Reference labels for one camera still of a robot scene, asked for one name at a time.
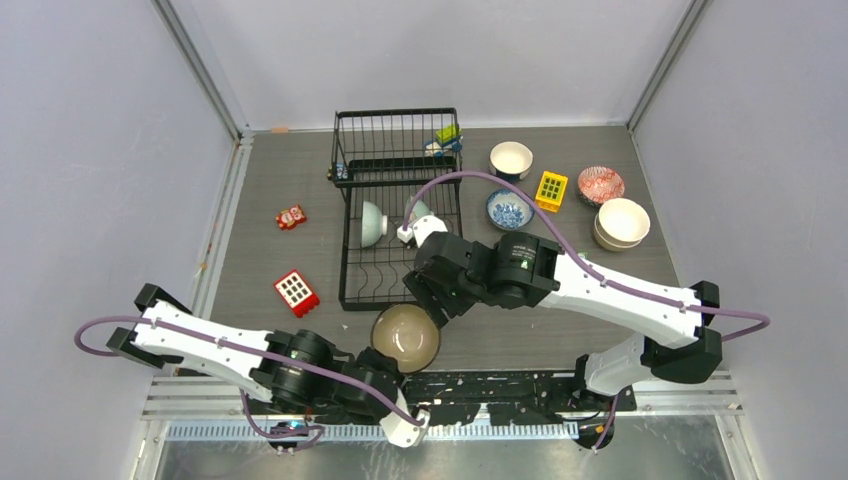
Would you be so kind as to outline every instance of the red toy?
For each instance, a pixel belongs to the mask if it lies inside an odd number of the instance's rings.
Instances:
[[[274,283],[277,293],[283,297],[286,305],[292,309],[297,318],[302,318],[306,312],[321,303],[318,295],[312,291],[312,287],[297,270],[292,270],[283,278]]]
[[[277,214],[277,225],[280,226],[280,230],[291,230],[296,227],[297,224],[305,221],[306,214],[303,213],[303,209],[300,208],[300,205],[295,205],[290,209],[283,210]]]

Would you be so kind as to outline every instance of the red patterned bowl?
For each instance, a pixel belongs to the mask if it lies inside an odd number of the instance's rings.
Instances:
[[[577,177],[579,197],[592,207],[624,195],[624,180],[615,170],[608,167],[589,167]]]

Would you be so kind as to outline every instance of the dish rack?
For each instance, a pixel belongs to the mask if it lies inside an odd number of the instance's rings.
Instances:
[[[413,269],[415,248],[397,238],[410,197],[428,181],[461,170],[461,144],[434,150],[446,131],[459,131],[454,108],[337,112],[327,176],[345,202],[339,302],[347,311],[381,311],[415,302],[403,284]],[[422,201],[462,236],[460,180],[436,185]],[[388,232],[362,247],[362,202],[374,203],[389,219]]]

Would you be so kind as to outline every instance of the gray wall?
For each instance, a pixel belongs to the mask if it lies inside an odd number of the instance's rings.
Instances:
[[[268,129],[445,105],[466,126],[624,123],[689,0],[176,3],[231,110]]]
[[[72,335],[188,298],[231,142],[148,1],[6,1],[0,65],[0,476],[125,478],[153,371]]]
[[[848,4],[778,3],[713,2],[636,138],[681,280],[774,320],[726,345],[761,460],[844,478]]]

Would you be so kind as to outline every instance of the gray wooden tabletop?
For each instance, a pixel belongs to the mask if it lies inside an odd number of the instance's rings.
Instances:
[[[491,148],[513,140],[533,151],[528,177],[518,186],[531,197],[543,170],[569,178],[566,199],[552,214],[566,239],[600,265],[652,282],[677,285],[645,178],[623,127],[510,128],[465,131],[463,169],[485,171]],[[338,301],[344,201],[326,179],[332,134],[257,135],[215,297],[213,320],[239,328],[314,330],[342,350],[358,353],[369,344],[377,312],[345,312]],[[606,165],[624,178],[624,196],[641,204],[651,231],[641,245],[622,253],[602,250],[592,238],[595,210],[576,197],[577,175]],[[487,245],[503,233],[487,219],[484,204],[497,187],[462,182],[464,237]],[[308,218],[281,231],[275,215],[300,204]],[[552,238],[539,219],[525,231]],[[273,283],[297,269],[317,291],[321,304],[295,318]],[[605,350],[631,332],[579,313],[543,308],[502,310],[475,306],[442,331],[442,347],[431,369],[573,368],[584,353]]]

